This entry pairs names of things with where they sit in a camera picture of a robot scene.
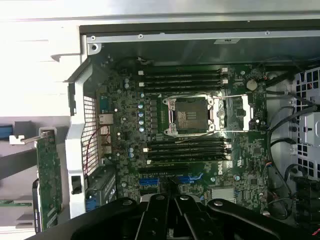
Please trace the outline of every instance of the green expansion card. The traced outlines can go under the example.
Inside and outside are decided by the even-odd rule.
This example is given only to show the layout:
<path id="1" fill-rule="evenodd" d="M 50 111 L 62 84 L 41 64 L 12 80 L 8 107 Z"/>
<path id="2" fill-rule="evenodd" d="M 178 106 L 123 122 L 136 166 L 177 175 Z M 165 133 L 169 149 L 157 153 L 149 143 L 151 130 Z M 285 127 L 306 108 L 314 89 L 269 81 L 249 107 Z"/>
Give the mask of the green expansion card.
<path id="1" fill-rule="evenodd" d="M 62 207 L 60 159 L 53 131 L 47 134 L 47 137 L 36 141 L 39 188 L 35 214 L 40 213 L 41 232 L 58 224 Z"/>
<path id="2" fill-rule="evenodd" d="M 223 198 L 260 212 L 267 202 L 264 69 L 138 70 L 111 72 L 97 91 L 99 148 L 116 166 L 118 197 L 139 201 L 172 177 L 204 204 Z"/>

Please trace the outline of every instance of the red cable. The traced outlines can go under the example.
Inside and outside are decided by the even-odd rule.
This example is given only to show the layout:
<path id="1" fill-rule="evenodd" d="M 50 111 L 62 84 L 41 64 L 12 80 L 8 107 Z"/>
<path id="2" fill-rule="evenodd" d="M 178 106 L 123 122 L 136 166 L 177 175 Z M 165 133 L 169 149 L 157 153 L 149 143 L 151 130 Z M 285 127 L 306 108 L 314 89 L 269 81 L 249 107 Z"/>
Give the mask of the red cable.
<path id="1" fill-rule="evenodd" d="M 320 232 L 320 228 L 319 228 L 317 231 L 315 231 L 314 233 L 312 233 L 312 236 L 317 235 L 317 234 L 318 234 L 318 232 Z"/>
<path id="2" fill-rule="evenodd" d="M 92 133 L 91 137 L 89 138 L 89 142 L 88 142 L 88 144 L 87 144 L 87 146 L 86 146 L 86 153 L 85 153 L 85 171 L 86 171 L 86 173 L 85 173 L 85 175 L 88 175 L 88 158 L 89 158 L 88 153 L 89 153 L 89 147 L 90 147 L 91 139 L 96 135 L 96 133 L 97 133 L 97 132 L 99 131 L 99 129 L 101 129 L 102 127 L 105 127 L 105 126 L 102 125 L 102 126 L 98 127 L 98 128 L 94 131 L 94 133 Z"/>

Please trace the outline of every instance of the green circuit board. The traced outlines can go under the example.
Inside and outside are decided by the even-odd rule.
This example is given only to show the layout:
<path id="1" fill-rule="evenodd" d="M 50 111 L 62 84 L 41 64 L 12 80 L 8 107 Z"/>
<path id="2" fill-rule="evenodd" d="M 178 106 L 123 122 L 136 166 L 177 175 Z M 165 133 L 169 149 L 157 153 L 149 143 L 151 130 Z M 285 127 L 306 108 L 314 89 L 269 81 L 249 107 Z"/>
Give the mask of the green circuit board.
<path id="1" fill-rule="evenodd" d="M 172 81 L 171 85 L 159 85 L 161 87 L 154 86 L 148 80 L 148 76 L 155 76 L 159 80 L 175 75 L 201 75 L 223 68 L 227 68 L 223 83 L 220 81 L 220 86 L 212 89 L 188 80 Z M 100 122 L 107 124 L 108 130 L 106 135 L 99 135 L 99 144 L 104 157 L 116 165 L 118 197 L 139 201 L 143 194 L 157 193 L 157 184 L 140 184 L 141 179 L 198 177 L 180 184 L 181 193 L 196 195 L 204 204 L 214 198 L 226 198 L 260 212 L 267 198 L 267 176 L 262 175 L 268 159 L 266 86 L 262 81 L 255 90 L 248 90 L 246 83 L 251 79 L 261 79 L 264 75 L 263 69 L 254 69 L 252 65 L 161 66 L 112 72 L 97 91 L 98 114 L 112 116 L 112 122 Z M 151 83 L 149 88 L 145 84 L 148 81 Z M 181 89 L 181 85 L 190 85 L 190 89 Z M 146 149 L 151 148 L 150 144 L 188 143 L 191 138 L 165 134 L 170 118 L 164 100 L 172 96 L 199 96 L 204 92 L 219 97 L 238 96 L 221 99 L 219 105 L 221 125 L 228 132 L 221 131 L 195 139 L 204 145 L 223 139 L 222 143 L 225 141 L 228 146 L 228 149 L 224 149 L 227 157 L 220 159 L 203 155 L 151 161 L 150 154 L 146 153 Z M 245 115 L 243 95 L 248 97 L 253 116 L 249 123 L 250 130 L 241 132 L 239 130 L 244 127 Z"/>
<path id="2" fill-rule="evenodd" d="M 58 224 L 62 207 L 61 166 L 55 135 L 36 141 L 39 205 L 42 231 Z"/>

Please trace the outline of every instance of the cpu socket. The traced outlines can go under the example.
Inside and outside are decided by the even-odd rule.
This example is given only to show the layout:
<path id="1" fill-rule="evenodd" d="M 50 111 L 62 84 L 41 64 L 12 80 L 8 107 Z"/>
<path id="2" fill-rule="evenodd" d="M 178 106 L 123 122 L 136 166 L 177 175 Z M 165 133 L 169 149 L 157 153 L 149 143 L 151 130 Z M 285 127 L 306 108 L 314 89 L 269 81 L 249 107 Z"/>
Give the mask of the cpu socket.
<path id="1" fill-rule="evenodd" d="M 243 129 L 226 130 L 224 100 L 241 98 L 245 116 Z M 213 96 L 210 94 L 176 95 L 162 101 L 168 105 L 169 128 L 164 134 L 172 137 L 201 136 L 215 132 L 247 132 L 249 122 L 253 118 L 253 108 L 248 103 L 247 95 Z"/>

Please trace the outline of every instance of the black cable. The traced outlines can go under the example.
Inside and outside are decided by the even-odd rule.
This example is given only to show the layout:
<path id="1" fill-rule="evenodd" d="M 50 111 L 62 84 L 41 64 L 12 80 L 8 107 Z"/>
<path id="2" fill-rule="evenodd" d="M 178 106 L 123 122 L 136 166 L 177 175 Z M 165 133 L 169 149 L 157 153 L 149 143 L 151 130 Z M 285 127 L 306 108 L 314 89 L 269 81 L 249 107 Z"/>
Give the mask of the black cable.
<path id="1" fill-rule="evenodd" d="M 275 117 L 277 116 L 278 113 L 280 113 L 283 109 L 292 109 L 292 114 L 295 113 L 296 108 L 294 106 L 282 106 L 280 107 L 271 117 L 269 123 L 268 123 L 268 127 L 271 128 L 271 124 L 273 122 L 273 120 L 275 119 Z"/>
<path id="2" fill-rule="evenodd" d="M 282 142 L 285 142 L 287 144 L 296 144 L 296 141 L 294 141 L 293 139 L 289 138 L 289 137 L 285 137 L 285 138 L 280 138 L 280 139 L 277 139 L 275 141 L 273 141 L 271 143 L 271 147 L 277 143 L 282 143 Z"/>
<path id="3" fill-rule="evenodd" d="M 298 165 L 298 164 L 290 164 L 290 165 L 286 168 L 286 170 L 285 170 L 285 172 L 284 172 L 284 180 L 285 180 L 285 181 L 288 180 L 289 173 L 290 173 L 291 169 L 293 169 L 294 167 L 298 167 L 298 170 L 299 170 L 300 172 L 302 172 L 302 175 L 303 175 L 304 177 L 307 176 L 307 172 L 304 170 L 304 168 L 303 168 L 301 165 Z"/>
<path id="4" fill-rule="evenodd" d="M 271 128 L 268 133 L 267 133 L 267 154 L 269 156 L 269 161 L 272 162 L 272 167 L 274 168 L 275 172 L 278 174 L 278 176 L 280 177 L 281 181 L 284 183 L 285 187 L 287 188 L 288 192 L 289 192 L 289 196 L 291 196 L 291 189 L 290 187 L 288 186 L 287 182 L 284 180 L 284 178 L 282 177 L 279 169 L 277 168 L 276 164 L 275 164 L 275 161 L 272 157 L 272 152 L 271 152 L 271 136 L 272 136 L 272 133 L 278 129 L 279 127 L 281 127 L 283 124 L 291 121 L 292 119 L 295 119 L 296 117 L 299 117 L 301 115 L 305 115 L 305 114 L 308 114 L 308 113 L 312 113 L 312 112 L 315 112 L 317 111 L 317 106 L 312 106 L 312 107 L 308 107 L 306 109 L 303 109 L 301 111 L 298 111 L 294 114 L 292 114 L 291 116 L 288 116 L 286 118 L 284 118 L 283 120 L 281 120 L 280 122 L 278 122 L 273 128 Z"/>
<path id="5" fill-rule="evenodd" d="M 299 100 L 300 102 L 302 102 L 302 104 L 306 104 L 306 105 L 309 105 L 309 106 L 314 106 L 316 105 L 314 102 L 312 101 L 309 101 L 305 98 L 302 98 L 300 96 L 297 96 L 296 94 L 294 93 L 291 93 L 291 92 L 285 92 L 285 91 L 269 91 L 267 90 L 266 91 L 267 94 L 271 94 L 271 95 L 289 95 L 289 96 L 292 96 L 294 97 L 295 99 Z"/>

